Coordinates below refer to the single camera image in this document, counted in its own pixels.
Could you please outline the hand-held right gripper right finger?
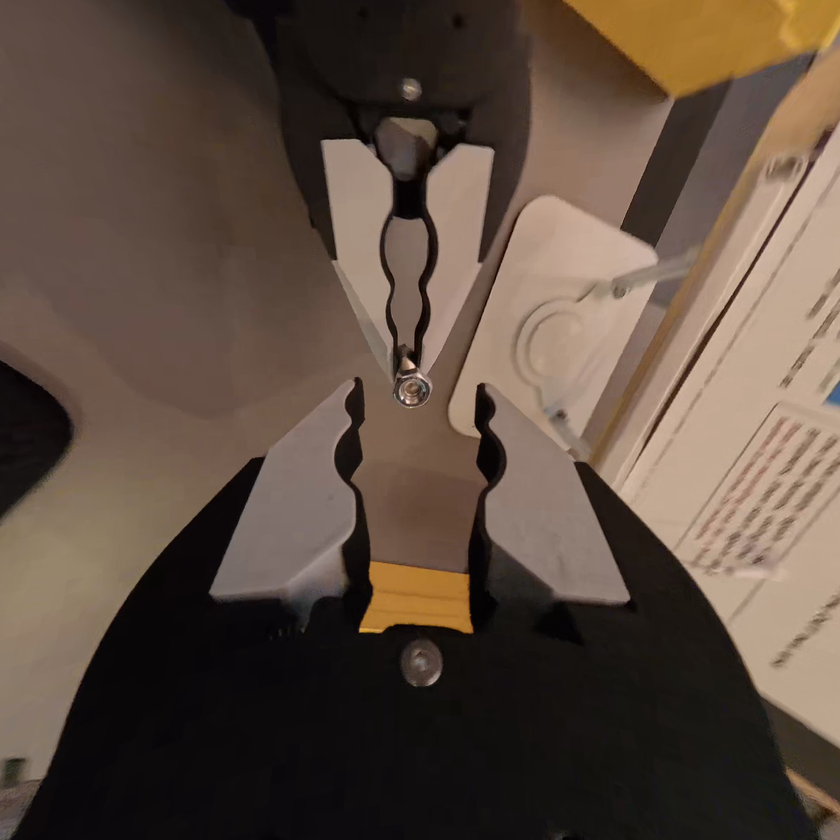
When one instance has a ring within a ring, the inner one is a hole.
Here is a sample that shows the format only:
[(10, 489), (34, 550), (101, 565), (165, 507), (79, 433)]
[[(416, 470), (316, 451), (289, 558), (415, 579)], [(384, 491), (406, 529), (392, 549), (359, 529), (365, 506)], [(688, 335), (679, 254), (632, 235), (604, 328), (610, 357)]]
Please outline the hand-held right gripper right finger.
[(486, 485), (469, 537), (473, 621), (545, 621), (560, 605), (631, 595), (577, 462), (494, 386), (476, 388), (476, 464)]

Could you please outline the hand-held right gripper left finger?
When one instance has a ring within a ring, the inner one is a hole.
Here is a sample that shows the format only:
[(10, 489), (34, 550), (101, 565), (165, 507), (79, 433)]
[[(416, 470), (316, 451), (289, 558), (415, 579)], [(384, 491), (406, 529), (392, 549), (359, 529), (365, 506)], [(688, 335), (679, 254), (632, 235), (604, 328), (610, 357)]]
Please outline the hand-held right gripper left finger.
[(211, 584), (216, 602), (278, 600), (294, 627), (339, 599), (353, 627), (370, 604), (371, 544), (353, 482), (364, 387), (342, 383), (266, 452)]

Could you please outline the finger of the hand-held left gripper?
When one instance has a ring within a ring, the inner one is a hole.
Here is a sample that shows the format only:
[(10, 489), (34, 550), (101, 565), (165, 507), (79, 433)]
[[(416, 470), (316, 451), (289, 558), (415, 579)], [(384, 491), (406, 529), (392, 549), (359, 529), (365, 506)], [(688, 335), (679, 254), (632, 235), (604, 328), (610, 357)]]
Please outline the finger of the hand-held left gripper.
[(458, 144), (427, 177), (432, 254), (418, 285), (422, 309), (415, 339), (417, 366), (427, 379), (482, 266), (480, 246), (494, 155), (490, 147)]
[(360, 140), (323, 140), (321, 152), (335, 248), (332, 266), (392, 385), (394, 338), (387, 320), (392, 283), (382, 256), (383, 232), (393, 206), (392, 174)]

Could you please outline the silver hex bolt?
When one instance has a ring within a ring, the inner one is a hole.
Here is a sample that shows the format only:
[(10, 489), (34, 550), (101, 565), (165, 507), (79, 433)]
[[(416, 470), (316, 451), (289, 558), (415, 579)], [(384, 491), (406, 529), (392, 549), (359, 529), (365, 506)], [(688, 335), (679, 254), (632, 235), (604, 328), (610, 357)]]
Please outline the silver hex bolt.
[(404, 344), (394, 357), (394, 399), (404, 408), (425, 405), (433, 392), (433, 384), (415, 362), (413, 352)]

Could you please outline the clear acrylic foot plate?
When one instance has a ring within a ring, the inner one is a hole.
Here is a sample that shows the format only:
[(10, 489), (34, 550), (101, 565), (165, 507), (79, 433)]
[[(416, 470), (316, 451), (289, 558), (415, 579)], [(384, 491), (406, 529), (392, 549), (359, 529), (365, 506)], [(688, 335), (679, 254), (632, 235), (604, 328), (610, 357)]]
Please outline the clear acrylic foot plate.
[(575, 432), (584, 431), (635, 330), (645, 301), (594, 297), (595, 282), (564, 286), (522, 321), (513, 343), (520, 378), (543, 399), (561, 401)]

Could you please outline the clear acrylic support leg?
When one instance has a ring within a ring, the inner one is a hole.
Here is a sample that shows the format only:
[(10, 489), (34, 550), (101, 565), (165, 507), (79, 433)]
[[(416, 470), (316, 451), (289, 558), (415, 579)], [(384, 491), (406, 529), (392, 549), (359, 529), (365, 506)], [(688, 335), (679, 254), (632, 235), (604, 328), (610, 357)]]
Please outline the clear acrylic support leg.
[(700, 247), (697, 246), (688, 249), (677, 257), (659, 261), (653, 266), (636, 269), (609, 280), (600, 280), (589, 290), (589, 295), (596, 298), (613, 298), (610, 293), (610, 283), (615, 281), (616, 278), (619, 281), (628, 281), (632, 286), (630, 292), (638, 288), (656, 286), (675, 280), (682, 281), (688, 276), (691, 268), (697, 262), (699, 254)]

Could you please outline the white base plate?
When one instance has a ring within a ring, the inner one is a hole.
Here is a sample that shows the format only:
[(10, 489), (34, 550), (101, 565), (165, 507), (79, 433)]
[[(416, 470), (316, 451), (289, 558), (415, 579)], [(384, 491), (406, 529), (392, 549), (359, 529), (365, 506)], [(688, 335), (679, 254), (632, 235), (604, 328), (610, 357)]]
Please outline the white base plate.
[[(512, 229), (486, 306), (448, 405), (459, 434), (477, 438), (476, 388), (494, 386), (559, 445), (523, 381), (513, 357), (522, 321), (540, 303), (575, 282), (598, 282), (658, 263), (654, 249), (601, 219), (559, 199), (541, 196), (526, 205)], [(645, 305), (654, 286), (638, 288)]]

